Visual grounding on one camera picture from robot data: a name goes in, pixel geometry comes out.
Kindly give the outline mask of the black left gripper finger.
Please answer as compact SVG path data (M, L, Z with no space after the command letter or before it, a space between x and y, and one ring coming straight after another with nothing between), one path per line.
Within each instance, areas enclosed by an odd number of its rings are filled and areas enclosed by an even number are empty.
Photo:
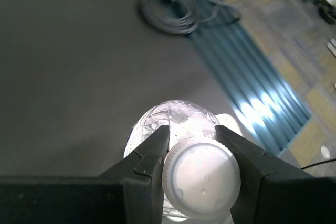
M314 177L223 125L215 129L240 169L234 223L335 223L334 177Z
M170 129L96 177L1 177L1 223L161 223Z

